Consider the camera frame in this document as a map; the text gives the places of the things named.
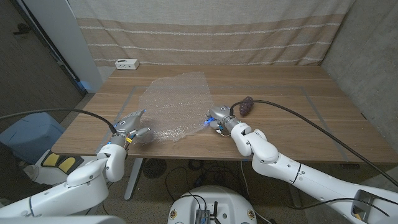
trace curtain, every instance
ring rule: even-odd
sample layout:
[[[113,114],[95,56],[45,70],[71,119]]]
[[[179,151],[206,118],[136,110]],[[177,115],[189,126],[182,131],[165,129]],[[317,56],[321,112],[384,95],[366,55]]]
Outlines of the curtain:
[[[97,66],[318,65],[354,0],[69,0]]]

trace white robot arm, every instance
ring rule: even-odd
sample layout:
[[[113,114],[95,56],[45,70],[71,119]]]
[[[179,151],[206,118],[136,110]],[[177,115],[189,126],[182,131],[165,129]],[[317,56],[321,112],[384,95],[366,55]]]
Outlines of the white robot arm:
[[[149,132],[149,128],[136,130],[144,112],[133,112],[115,125],[117,133],[101,148],[97,160],[74,170],[65,183],[3,207],[0,218],[66,216],[101,203],[109,194],[106,179],[116,182],[124,175],[131,139]]]
[[[252,132],[246,123],[231,117],[227,106],[212,107],[208,117],[219,133],[228,130],[243,156],[253,153],[252,167],[257,173],[286,181],[321,202],[355,198],[327,203],[351,223],[398,223],[397,193],[345,182],[286,157],[263,132]]]

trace bubble wrap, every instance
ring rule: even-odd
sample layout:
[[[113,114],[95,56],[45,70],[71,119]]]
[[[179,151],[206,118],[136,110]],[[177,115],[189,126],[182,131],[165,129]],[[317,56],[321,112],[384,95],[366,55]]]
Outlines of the bubble wrap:
[[[160,78],[139,98],[139,107],[146,110],[141,126],[151,129],[152,141],[177,141],[204,128],[212,106],[203,72]]]

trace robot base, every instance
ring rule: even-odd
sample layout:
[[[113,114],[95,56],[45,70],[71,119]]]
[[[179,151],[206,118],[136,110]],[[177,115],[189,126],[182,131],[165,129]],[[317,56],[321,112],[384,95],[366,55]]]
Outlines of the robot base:
[[[242,195],[226,187],[207,185],[195,188],[190,191],[193,195],[199,195],[205,199],[208,212],[197,211],[199,209],[198,202],[194,197],[183,197],[177,199],[169,213],[168,224],[188,224],[188,223],[206,223],[215,224],[212,218],[198,218],[197,215],[203,217],[204,213],[214,213],[215,202],[217,202],[216,218],[221,224],[237,223],[237,224],[255,224],[257,223],[256,215],[252,205]],[[205,203],[200,197],[196,197],[200,203],[201,209],[205,208]]]

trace gray wall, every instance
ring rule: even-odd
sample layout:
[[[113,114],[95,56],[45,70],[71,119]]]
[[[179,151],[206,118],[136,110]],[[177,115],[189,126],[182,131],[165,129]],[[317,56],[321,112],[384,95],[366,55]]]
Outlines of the gray wall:
[[[398,1],[356,0],[322,67],[398,152]]]
[[[66,0],[24,0],[89,93],[104,83]]]

